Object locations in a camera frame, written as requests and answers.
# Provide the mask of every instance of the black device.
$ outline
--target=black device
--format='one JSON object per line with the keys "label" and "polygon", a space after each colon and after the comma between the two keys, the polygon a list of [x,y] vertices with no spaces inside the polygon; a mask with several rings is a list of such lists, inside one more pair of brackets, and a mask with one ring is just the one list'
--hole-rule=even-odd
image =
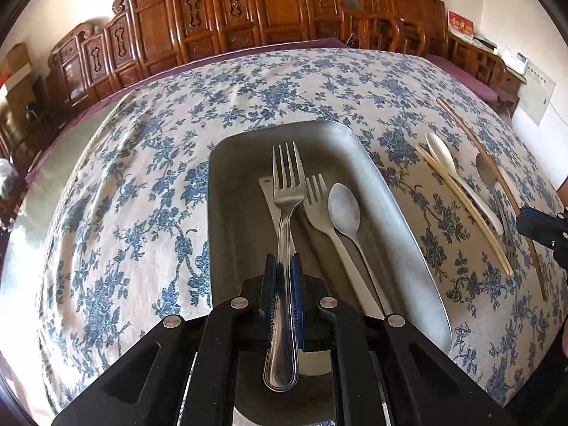
{"label": "black device", "polygon": [[[452,360],[400,315],[360,315],[304,275],[293,256],[303,350],[330,350],[337,426],[516,424]],[[240,297],[206,317],[168,316],[55,418],[53,426],[231,425],[241,351],[266,351],[275,257]],[[187,396],[190,368],[195,357]]]}
{"label": "black device", "polygon": [[525,237],[554,251],[553,257],[562,269],[568,270],[568,211],[557,216],[531,207],[522,207],[517,216],[517,231]]}

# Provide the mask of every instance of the white spoon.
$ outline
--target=white spoon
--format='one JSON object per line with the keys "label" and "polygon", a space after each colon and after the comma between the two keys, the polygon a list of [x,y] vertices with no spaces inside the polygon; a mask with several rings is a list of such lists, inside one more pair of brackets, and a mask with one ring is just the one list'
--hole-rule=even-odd
{"label": "white spoon", "polygon": [[436,133],[429,132],[426,133],[426,143],[428,144],[428,149],[430,149],[432,157],[438,160],[438,163],[444,168],[444,170],[446,170],[455,182],[457,182],[471,196],[479,209],[487,216],[490,223],[493,225],[493,228],[495,228],[497,235],[499,237],[502,236],[504,231],[501,221],[499,221],[497,215],[491,211],[489,206],[487,206],[487,203],[485,203],[459,176],[458,171],[455,169],[455,163],[452,154],[450,154],[450,149],[448,149],[445,142],[442,141]]}
{"label": "white spoon", "polygon": [[351,191],[340,183],[335,183],[329,191],[329,198],[327,202],[329,217],[335,228],[346,237],[349,237],[355,246],[359,249],[365,266],[367,267],[368,274],[371,276],[371,281],[379,297],[379,303],[382,307],[385,316],[393,313],[393,307],[390,305],[388,298],[377,280],[373,269],[367,261],[367,257],[361,248],[359,239],[357,239],[357,230],[361,222],[361,212],[357,199]]}

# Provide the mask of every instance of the beige fork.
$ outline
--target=beige fork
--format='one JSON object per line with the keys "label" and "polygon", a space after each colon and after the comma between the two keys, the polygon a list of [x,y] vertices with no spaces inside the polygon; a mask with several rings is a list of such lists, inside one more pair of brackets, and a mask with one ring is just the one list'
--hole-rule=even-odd
{"label": "beige fork", "polygon": [[276,392],[285,392],[292,389],[296,385],[298,377],[297,328],[294,318],[294,281],[290,261],[290,219],[296,207],[306,198],[306,177],[296,143],[293,143],[293,145],[298,176],[297,185],[288,144],[286,144],[286,153],[288,154],[290,175],[289,186],[286,177],[286,165],[282,155],[282,146],[278,146],[280,150],[280,167],[282,169],[282,187],[280,187],[278,178],[276,153],[274,148],[272,148],[274,204],[280,209],[280,224],[278,226],[276,284],[273,297],[273,313],[271,315],[271,345],[266,353],[264,383]]}
{"label": "beige fork", "polygon": [[310,224],[315,229],[326,234],[333,242],[365,315],[375,318],[384,318],[384,313],[381,311],[381,307],[377,304],[375,298],[369,291],[367,284],[363,280],[359,270],[357,270],[357,266],[355,266],[351,256],[349,256],[349,253],[345,249],[342,240],[339,236],[337,236],[327,208],[329,192],[327,190],[326,183],[321,174],[318,174],[317,177],[319,179],[320,187],[317,185],[316,176],[312,176],[313,190],[310,185],[310,180],[306,178],[306,186],[308,189],[308,197],[304,199],[304,210],[306,210],[306,216],[308,217]]}

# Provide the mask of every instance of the screw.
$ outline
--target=screw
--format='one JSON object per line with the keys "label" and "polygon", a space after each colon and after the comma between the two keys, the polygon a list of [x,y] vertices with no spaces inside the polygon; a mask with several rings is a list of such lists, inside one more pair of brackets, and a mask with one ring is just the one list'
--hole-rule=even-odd
{"label": "screw", "polygon": [[234,297],[231,301],[231,307],[233,309],[245,309],[248,306],[248,299],[242,296]]}
{"label": "screw", "polygon": [[326,309],[333,309],[337,307],[337,299],[331,296],[326,296],[320,299],[320,305]]}
{"label": "screw", "polygon": [[168,315],[168,317],[164,318],[164,327],[166,328],[179,327],[180,324],[181,318],[178,315]]}
{"label": "screw", "polygon": [[388,316],[388,325],[390,325],[391,327],[395,327],[395,328],[400,328],[400,327],[404,327],[404,324],[406,323],[406,321],[404,320],[404,317],[402,317],[402,315],[398,315],[398,314],[393,314]]}

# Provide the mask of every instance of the silver fork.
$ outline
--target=silver fork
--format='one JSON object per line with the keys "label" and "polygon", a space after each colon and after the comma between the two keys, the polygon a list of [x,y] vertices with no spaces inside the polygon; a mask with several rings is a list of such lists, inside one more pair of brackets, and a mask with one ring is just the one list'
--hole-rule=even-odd
{"label": "silver fork", "polygon": [[351,256],[345,249],[342,240],[335,232],[335,227],[331,222],[329,217],[329,211],[327,208],[327,200],[329,192],[327,190],[326,182],[321,174],[312,176],[313,189],[310,184],[310,180],[306,178],[306,186],[308,189],[308,197],[304,199],[304,210],[306,211],[306,216],[310,224],[320,232],[326,234],[330,240],[333,242],[333,246],[339,254],[339,259],[343,263],[345,272],[347,273],[347,278],[351,282],[353,291],[361,304],[361,309],[365,315],[384,319],[384,313],[381,307],[375,301],[375,298],[369,291],[367,284],[363,280],[357,266],[353,263]]}
{"label": "silver fork", "polygon": [[304,168],[294,146],[296,157],[298,184],[294,175],[290,149],[286,144],[288,154],[288,168],[290,171],[290,186],[286,178],[286,165],[280,151],[280,165],[282,167],[282,188],[278,179],[278,165],[276,152],[272,147],[272,172],[274,177],[274,204],[280,209],[280,223],[278,226],[278,253],[276,292],[272,315],[271,346],[266,353],[264,365],[264,383],[276,392],[292,389],[297,383],[297,329],[294,319],[294,282],[290,267],[290,219],[296,207],[306,198],[306,177]]}

